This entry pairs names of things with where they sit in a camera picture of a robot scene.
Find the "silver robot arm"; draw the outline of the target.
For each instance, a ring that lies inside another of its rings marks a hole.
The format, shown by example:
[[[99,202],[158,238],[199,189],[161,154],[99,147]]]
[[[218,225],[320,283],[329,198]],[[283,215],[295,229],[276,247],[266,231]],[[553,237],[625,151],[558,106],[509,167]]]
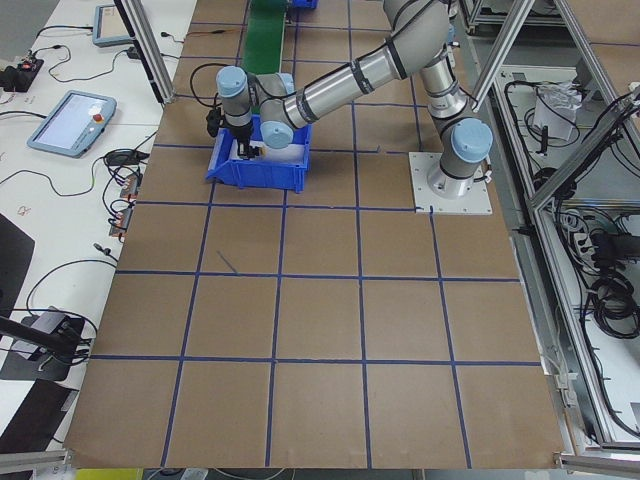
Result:
[[[386,1],[383,10],[391,27],[383,44],[300,89],[294,89],[289,75],[223,67],[216,76],[219,101],[206,117],[209,135],[227,129],[237,141],[239,156],[252,158],[257,154],[250,144],[254,110],[265,144],[282,149],[293,142],[297,130],[393,80],[418,74],[443,145],[439,162],[427,175],[429,188],[445,199],[465,196],[489,154],[493,134],[473,113],[448,59],[450,4]]]

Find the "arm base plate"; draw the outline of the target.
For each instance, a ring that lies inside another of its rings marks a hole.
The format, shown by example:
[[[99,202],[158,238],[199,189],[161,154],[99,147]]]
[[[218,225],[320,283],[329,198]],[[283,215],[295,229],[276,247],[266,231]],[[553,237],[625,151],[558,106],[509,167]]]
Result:
[[[444,173],[440,158],[437,152],[409,153],[414,210],[434,215],[491,215],[493,209],[480,165],[470,178],[458,180]]]

